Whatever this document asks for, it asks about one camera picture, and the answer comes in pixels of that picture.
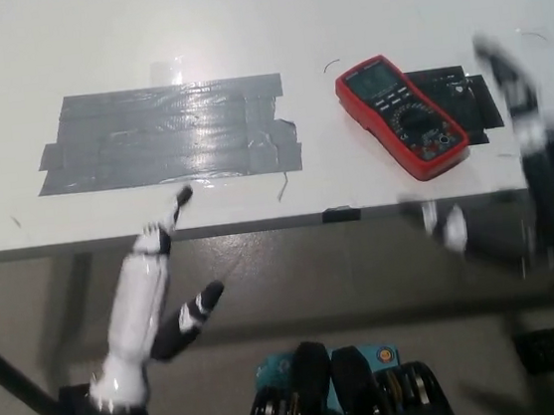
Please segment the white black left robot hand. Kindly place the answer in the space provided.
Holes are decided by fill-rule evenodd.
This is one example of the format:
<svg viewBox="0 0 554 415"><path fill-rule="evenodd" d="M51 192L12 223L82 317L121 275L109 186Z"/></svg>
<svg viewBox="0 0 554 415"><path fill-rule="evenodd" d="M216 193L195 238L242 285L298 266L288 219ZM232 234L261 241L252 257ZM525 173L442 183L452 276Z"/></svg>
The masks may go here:
<svg viewBox="0 0 554 415"><path fill-rule="evenodd" d="M149 360L171 361L196 340L219 302L224 284L213 281L169 317L161 316L168 294L172 237L192 193L189 185L181 188L169 213L145 226L122 262L107 339L113 356L140 365Z"/></svg>

